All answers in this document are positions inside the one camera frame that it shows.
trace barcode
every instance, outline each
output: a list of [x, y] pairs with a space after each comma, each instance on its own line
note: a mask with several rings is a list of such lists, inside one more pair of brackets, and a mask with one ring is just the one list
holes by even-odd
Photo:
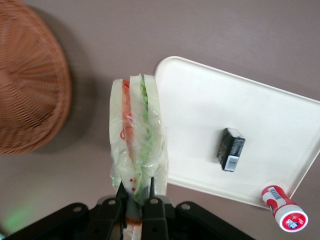
[[272, 194], [275, 200], [281, 199], [282, 197], [279, 195], [279, 193], [275, 190], [274, 187], [269, 188], [269, 192]]
[[233, 172], [236, 169], [238, 160], [239, 160], [238, 156], [229, 155], [226, 160], [224, 170]]

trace clear plastic bag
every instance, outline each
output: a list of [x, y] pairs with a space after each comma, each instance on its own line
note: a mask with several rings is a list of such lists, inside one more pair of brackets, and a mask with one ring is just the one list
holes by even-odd
[[[109, 135], [113, 158], [110, 175], [115, 190], [122, 182], [130, 198], [142, 206], [149, 197], [154, 177], [155, 194], [165, 195], [168, 151], [153, 76], [131, 76], [130, 81], [117, 79], [113, 82]], [[137, 215], [139, 213], [128, 218], [135, 222]]]

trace black box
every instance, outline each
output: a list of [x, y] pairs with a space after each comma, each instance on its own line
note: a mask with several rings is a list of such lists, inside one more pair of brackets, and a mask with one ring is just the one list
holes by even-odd
[[217, 158], [224, 171], [234, 172], [246, 139], [234, 128], [225, 128]]

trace white plastic tray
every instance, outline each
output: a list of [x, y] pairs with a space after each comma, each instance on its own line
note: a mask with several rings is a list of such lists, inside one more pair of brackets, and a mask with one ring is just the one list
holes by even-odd
[[[177, 56], [155, 79], [170, 183], [263, 208], [268, 185], [294, 194], [320, 151], [319, 101]], [[246, 139], [235, 172], [216, 158], [224, 128]]]

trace wicker basket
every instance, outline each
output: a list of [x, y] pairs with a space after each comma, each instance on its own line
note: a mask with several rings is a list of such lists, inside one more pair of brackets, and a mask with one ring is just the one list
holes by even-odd
[[0, 154], [50, 141], [71, 104], [71, 79], [56, 38], [16, 0], [0, 0]]

